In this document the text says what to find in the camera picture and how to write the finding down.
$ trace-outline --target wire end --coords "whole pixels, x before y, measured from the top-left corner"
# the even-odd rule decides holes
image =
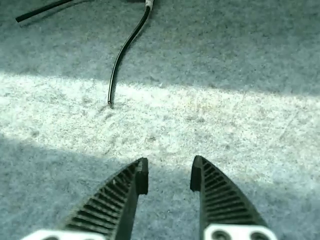
[[[150,7],[150,11],[154,5],[154,0],[145,0],[145,7]]]

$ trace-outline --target gray carpet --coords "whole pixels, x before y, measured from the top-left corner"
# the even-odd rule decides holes
[[[0,3],[0,238],[53,228],[115,171],[149,159],[133,240],[198,237],[202,155],[280,240],[320,239],[320,1]]]

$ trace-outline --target black cable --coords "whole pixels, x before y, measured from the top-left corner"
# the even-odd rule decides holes
[[[141,28],[145,24],[146,20],[148,19],[150,11],[151,11],[150,6],[146,6],[145,12],[144,12],[144,15],[143,15],[142,19],[140,20],[140,22],[136,26],[136,28],[133,30],[133,32],[131,33],[129,38],[125,41],[125,43],[124,43],[123,47],[121,48],[118,56],[116,57],[116,60],[114,62],[113,69],[112,69],[111,78],[110,78],[109,93],[108,93],[108,104],[109,105],[112,104],[112,93],[113,93],[112,91],[113,91],[113,88],[114,88],[114,82],[115,82],[114,80],[115,80],[115,76],[116,76],[116,74],[118,72],[119,64],[120,64],[121,60],[123,59],[123,57],[124,57],[124,55],[126,53],[126,50],[129,47],[129,45],[134,40],[134,38],[137,36],[139,31],[141,30]]]
[[[55,7],[58,7],[58,6],[62,5],[62,4],[66,4],[66,3],[71,2],[71,1],[73,1],[73,0],[60,0],[60,1],[56,1],[56,2],[50,3],[50,4],[46,5],[46,6],[38,8],[36,10],[33,10],[33,11],[27,12],[27,13],[25,13],[23,15],[17,16],[15,18],[15,20],[19,23],[19,22],[21,22],[23,20],[29,19],[29,18],[37,15],[37,14],[41,14],[41,13],[43,13],[43,12],[49,10],[49,9],[53,9]]]

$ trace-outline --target black wire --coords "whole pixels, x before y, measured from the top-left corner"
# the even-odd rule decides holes
[[[21,22],[23,20],[29,19],[29,18],[37,15],[37,14],[43,13],[43,12],[49,10],[49,9],[53,9],[55,7],[58,7],[58,6],[62,5],[62,4],[66,4],[66,3],[71,2],[71,1],[73,1],[73,0],[60,0],[60,1],[56,1],[56,2],[50,3],[50,4],[46,5],[46,6],[38,8],[36,10],[33,10],[33,11],[27,12],[27,13],[25,13],[23,15],[17,16],[15,18],[15,20],[19,23],[19,22]]]
[[[133,39],[137,36],[137,34],[139,33],[139,31],[141,30],[141,28],[143,27],[143,25],[145,24],[149,13],[150,13],[151,9],[149,6],[147,6],[145,8],[145,12],[144,15],[142,17],[142,19],[140,20],[139,24],[136,26],[136,28],[133,30],[133,32],[131,33],[131,35],[129,36],[129,38],[125,41],[123,47],[121,48],[118,56],[116,57],[116,60],[114,62],[113,65],[113,69],[112,69],[112,74],[111,74],[111,78],[110,78],[110,85],[109,85],[109,93],[108,93],[108,104],[112,104],[112,93],[113,93],[113,88],[114,88],[114,80],[115,80],[115,76],[118,72],[118,68],[119,68],[119,64],[121,62],[121,60],[123,59],[126,50],[128,49],[129,45],[131,44],[131,42],[133,41]]]

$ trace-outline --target white connector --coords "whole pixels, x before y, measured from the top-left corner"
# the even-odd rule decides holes
[[[154,5],[154,0],[145,0],[145,6],[150,7],[150,10],[152,10],[153,5]]]
[[[21,240],[106,240],[102,234],[82,231],[40,229]]]

